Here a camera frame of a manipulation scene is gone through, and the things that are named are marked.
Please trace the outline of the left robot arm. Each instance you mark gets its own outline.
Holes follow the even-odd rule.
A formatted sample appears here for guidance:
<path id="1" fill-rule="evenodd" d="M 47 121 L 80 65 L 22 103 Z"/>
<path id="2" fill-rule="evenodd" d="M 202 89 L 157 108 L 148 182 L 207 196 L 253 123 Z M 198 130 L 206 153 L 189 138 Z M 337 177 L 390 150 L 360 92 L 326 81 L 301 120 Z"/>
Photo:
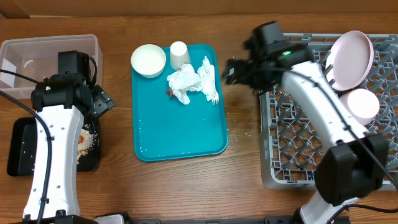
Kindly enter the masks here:
<path id="1" fill-rule="evenodd" d="M 84 125 L 114 107 L 96 84 L 95 60 L 79 51 L 58 53 L 58 72 L 31 94 L 37 127 L 34 176 L 24 223 L 81 220 L 76 194 L 78 141 Z"/>

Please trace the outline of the white napkin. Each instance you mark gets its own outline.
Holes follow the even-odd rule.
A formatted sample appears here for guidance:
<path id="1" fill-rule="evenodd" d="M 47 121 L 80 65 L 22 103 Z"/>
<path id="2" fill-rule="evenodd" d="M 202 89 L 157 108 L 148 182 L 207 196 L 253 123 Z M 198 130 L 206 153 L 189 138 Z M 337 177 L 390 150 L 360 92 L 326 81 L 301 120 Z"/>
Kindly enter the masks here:
<path id="1" fill-rule="evenodd" d="M 176 72 L 167 77 L 167 81 L 169 89 L 183 105 L 190 103 L 188 91 L 202 92 L 207 101 L 211 101 L 217 92 L 215 67 L 207 56 L 204 57 L 202 66 L 197 71 L 191 64 L 183 64 Z"/>

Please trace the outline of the white round plate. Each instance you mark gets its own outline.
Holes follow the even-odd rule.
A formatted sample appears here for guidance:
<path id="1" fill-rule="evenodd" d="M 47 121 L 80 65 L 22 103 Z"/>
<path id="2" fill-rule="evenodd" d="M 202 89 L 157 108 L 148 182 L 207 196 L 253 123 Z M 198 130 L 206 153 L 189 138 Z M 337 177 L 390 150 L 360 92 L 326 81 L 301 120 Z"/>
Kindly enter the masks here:
<path id="1" fill-rule="evenodd" d="M 374 48 L 366 34 L 352 30 L 343 34 L 333 44 L 325 68 L 332 66 L 326 74 L 331 87 L 345 91 L 358 86 L 368 75 L 374 59 Z"/>

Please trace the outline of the orange carrot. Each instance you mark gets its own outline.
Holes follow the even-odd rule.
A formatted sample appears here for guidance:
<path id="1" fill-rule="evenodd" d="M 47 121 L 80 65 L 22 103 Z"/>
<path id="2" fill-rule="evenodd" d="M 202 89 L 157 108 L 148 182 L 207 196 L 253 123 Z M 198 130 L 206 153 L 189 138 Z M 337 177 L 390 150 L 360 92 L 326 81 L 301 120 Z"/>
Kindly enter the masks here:
<path id="1" fill-rule="evenodd" d="M 83 136 L 82 136 L 82 135 L 80 135 L 80 136 L 79 136 L 78 143 L 79 143 L 79 144 L 81 144 L 83 141 L 84 141 L 84 138 L 83 138 Z"/>

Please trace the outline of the red wrapper scrap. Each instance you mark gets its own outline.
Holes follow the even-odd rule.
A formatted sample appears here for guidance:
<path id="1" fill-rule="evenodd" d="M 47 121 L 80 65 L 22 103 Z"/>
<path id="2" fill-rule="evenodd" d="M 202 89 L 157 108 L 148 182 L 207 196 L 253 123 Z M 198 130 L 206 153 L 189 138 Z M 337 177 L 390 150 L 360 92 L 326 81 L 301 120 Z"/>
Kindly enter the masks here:
<path id="1" fill-rule="evenodd" d="M 174 95 L 173 91 L 171 89 L 168 89 L 166 91 L 166 94 L 170 97 L 170 98 L 176 98 L 176 96 Z"/>

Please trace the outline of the white bowl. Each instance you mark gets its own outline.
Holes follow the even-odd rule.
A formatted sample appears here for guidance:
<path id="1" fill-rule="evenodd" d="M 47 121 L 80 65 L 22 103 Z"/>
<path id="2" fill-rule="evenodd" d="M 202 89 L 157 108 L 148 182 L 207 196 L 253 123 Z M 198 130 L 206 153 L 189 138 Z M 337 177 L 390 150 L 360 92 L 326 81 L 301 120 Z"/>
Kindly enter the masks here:
<path id="1" fill-rule="evenodd" d="M 162 48 L 154 44 L 138 47 L 131 55 L 131 66 L 145 78 L 158 77 L 165 68 L 166 54 Z"/>
<path id="2" fill-rule="evenodd" d="M 380 103 L 377 96 L 366 89 L 358 88 L 340 97 L 340 101 L 362 125 L 369 124 L 378 114 Z"/>

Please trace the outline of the wooden handled fork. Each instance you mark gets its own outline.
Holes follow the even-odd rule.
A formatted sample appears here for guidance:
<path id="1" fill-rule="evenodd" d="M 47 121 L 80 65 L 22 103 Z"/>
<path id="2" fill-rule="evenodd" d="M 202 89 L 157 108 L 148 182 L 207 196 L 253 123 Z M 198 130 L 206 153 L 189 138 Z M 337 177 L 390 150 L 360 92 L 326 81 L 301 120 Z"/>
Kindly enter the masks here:
<path id="1" fill-rule="evenodd" d="M 216 92 L 214 97 L 213 97 L 213 99 L 211 100 L 211 102 L 212 102 L 213 105 L 217 105 L 219 103 L 219 100 L 220 100 L 219 99 L 219 94 L 218 94 L 218 92 Z"/>

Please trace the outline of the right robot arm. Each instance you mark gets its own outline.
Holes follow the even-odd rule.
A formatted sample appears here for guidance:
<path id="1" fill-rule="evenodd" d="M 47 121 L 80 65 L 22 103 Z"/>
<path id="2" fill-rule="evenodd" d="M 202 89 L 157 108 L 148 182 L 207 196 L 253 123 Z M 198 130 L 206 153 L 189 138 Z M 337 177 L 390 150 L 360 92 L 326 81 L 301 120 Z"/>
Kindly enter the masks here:
<path id="1" fill-rule="evenodd" d="M 370 133 L 339 100 L 307 44 L 284 40 L 275 21 L 256 27 L 244 47 L 247 60 L 229 59 L 227 84 L 248 85 L 260 93 L 275 85 L 298 103 L 317 132 L 326 153 L 313 175 L 316 191 L 287 223 L 343 223 L 341 212 L 358 206 L 382 186 L 389 143 Z"/>

